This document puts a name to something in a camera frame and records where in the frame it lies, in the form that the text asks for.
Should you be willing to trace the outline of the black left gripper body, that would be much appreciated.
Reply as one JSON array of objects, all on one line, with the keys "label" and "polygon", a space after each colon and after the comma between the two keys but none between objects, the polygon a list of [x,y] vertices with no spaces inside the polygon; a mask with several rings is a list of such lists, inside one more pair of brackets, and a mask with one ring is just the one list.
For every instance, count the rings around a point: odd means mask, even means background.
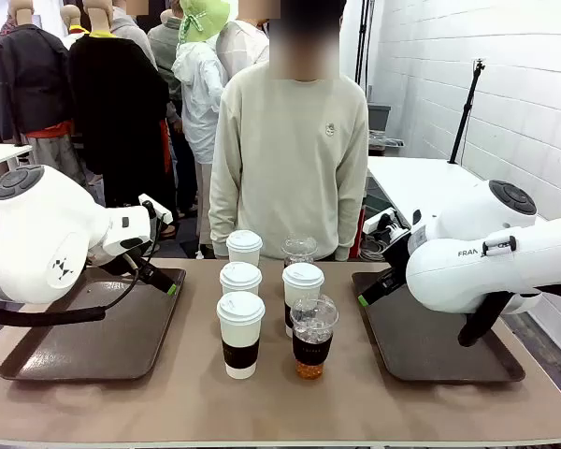
[{"label": "black left gripper body", "polygon": [[101,269],[114,276],[123,274],[137,275],[145,284],[159,284],[163,282],[163,272],[152,264],[148,264],[141,256],[122,254],[100,266]]}]

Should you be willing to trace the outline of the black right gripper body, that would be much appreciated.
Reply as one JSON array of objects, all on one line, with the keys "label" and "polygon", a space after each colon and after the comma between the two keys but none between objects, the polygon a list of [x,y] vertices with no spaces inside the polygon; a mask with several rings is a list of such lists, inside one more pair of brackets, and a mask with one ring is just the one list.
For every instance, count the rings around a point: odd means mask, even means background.
[{"label": "black right gripper body", "polygon": [[409,237],[394,240],[382,253],[384,261],[391,268],[381,276],[381,284],[386,291],[395,291],[406,282],[406,268],[410,259]]}]

